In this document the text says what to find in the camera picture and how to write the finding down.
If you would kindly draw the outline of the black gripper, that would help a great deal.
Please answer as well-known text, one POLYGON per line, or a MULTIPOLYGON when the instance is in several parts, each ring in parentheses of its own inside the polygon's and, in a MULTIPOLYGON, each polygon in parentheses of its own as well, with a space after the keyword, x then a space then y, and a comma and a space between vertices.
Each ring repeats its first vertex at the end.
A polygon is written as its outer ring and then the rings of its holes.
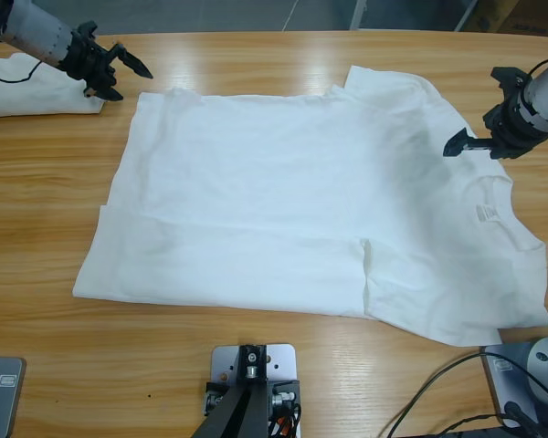
POLYGON ((469 136, 466 128, 445 144, 444 157, 458 157, 464 151, 490 151, 492 159, 515 159, 548 139, 548 131, 540 130, 522 116, 522 93, 514 92, 483 116, 491 139, 469 136))
POLYGON ((115 58, 136 75, 153 79, 151 71, 124 45, 115 44, 107 50, 98 45, 94 38, 78 32, 71 33, 67 55, 58 62, 58 69, 71 78, 85 81, 83 94, 86 98, 121 101, 123 95, 114 88, 117 80, 111 62, 115 58))

